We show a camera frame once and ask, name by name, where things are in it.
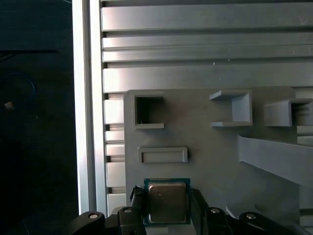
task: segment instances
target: gray plastic block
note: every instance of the gray plastic block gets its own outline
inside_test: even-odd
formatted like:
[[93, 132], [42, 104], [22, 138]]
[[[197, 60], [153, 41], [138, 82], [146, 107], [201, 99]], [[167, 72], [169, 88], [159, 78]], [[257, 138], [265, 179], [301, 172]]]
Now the gray plastic block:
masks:
[[210, 100], [231, 101], [231, 117], [226, 117], [226, 119], [229, 119], [229, 121], [211, 122], [212, 127], [237, 127], [253, 125], [250, 90], [221, 90], [211, 94]]
[[266, 126], [313, 125], [313, 99], [294, 98], [264, 105]]
[[140, 163], [186, 163], [187, 148], [139, 148], [138, 160]]
[[313, 188], [313, 147], [238, 136], [239, 161]]
[[[253, 94], [253, 126], [211, 128], [211, 122], [231, 117], [231, 102], [209, 99], [221, 89], [171, 89], [144, 91], [163, 94], [165, 107], [154, 118], [164, 129], [134, 130], [132, 101], [138, 91], [124, 95], [124, 134], [126, 196], [144, 179], [190, 178], [191, 187], [199, 189], [209, 205], [256, 205], [271, 219], [299, 219], [299, 185], [267, 171], [238, 162], [237, 137], [297, 142], [296, 127], [268, 128], [264, 123], [264, 104], [295, 98], [289, 87], [248, 88]], [[185, 146], [188, 163], [143, 164], [138, 148]]]
[[164, 108], [161, 92], [138, 91], [133, 95], [132, 122], [135, 129], [163, 129], [164, 123], [157, 122], [154, 115]]

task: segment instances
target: rectangular slot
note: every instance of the rectangular slot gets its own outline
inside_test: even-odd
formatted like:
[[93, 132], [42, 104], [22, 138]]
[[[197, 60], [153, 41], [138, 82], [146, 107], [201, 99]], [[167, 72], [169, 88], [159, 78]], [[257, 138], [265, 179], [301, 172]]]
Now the rectangular slot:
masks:
[[125, 179], [125, 163], [107, 163], [107, 187], [125, 187]]
[[135, 128], [164, 128], [162, 115], [166, 113], [163, 96], [135, 96]]
[[140, 148], [139, 163], [186, 163], [188, 162], [186, 147], [173, 148]]
[[264, 106], [266, 126], [313, 125], [313, 99], [294, 98]]
[[312, 105], [310, 103], [291, 104], [291, 119], [293, 126], [312, 125]]

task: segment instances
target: blue cable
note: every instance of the blue cable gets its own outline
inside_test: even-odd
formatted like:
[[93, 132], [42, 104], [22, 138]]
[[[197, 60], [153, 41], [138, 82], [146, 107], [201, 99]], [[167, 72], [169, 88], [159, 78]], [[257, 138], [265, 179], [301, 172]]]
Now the blue cable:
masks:
[[0, 85], [1, 85], [2, 82], [6, 81], [7, 79], [9, 79], [10, 77], [12, 77], [14, 75], [23, 77], [28, 83], [30, 83], [30, 85], [32, 87], [32, 93], [31, 93], [29, 99], [26, 100], [25, 102], [19, 104], [19, 105], [14, 104], [14, 109], [16, 109], [16, 108], [19, 108], [19, 107], [21, 107], [23, 105], [26, 105], [27, 103], [31, 102], [35, 98], [35, 96], [37, 94], [37, 89], [36, 89], [34, 81], [31, 79], [31, 77], [26, 75], [26, 74], [24, 74], [24, 73], [21, 73], [21, 72], [13, 72], [13, 73], [7, 74], [2, 79], [0, 79]]

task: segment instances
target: small white object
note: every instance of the small white object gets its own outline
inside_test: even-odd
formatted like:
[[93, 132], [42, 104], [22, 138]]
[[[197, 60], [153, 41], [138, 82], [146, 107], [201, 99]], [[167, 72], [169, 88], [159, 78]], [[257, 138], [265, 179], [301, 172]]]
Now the small white object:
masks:
[[97, 218], [97, 217], [98, 217], [97, 214], [91, 214], [91, 215], [89, 216], [90, 219], [95, 219], [95, 218]]
[[254, 214], [247, 214], [246, 217], [248, 219], [256, 219], [255, 215]]
[[217, 214], [217, 213], [220, 213], [220, 210], [217, 209], [217, 208], [212, 208], [212, 209], [211, 209], [211, 212], [212, 212], [213, 214]]
[[14, 105], [12, 102], [7, 102], [4, 104], [4, 107], [6, 110], [13, 110], [14, 109]]

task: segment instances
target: rectangular cutout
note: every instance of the rectangular cutout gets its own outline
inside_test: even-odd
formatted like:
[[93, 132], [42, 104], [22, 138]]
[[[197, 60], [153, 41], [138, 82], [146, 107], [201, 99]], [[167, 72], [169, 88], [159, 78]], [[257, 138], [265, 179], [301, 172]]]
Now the rectangular cutout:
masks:
[[313, 99], [294, 98], [264, 105], [266, 126], [313, 125]]
[[164, 109], [162, 96], [135, 96], [135, 126], [137, 129], [164, 128], [158, 113]]
[[110, 110], [105, 113], [106, 124], [124, 123], [124, 106], [122, 99], [109, 99], [104, 101], [104, 109]]
[[186, 147], [173, 148], [139, 148], [139, 163], [186, 163]]

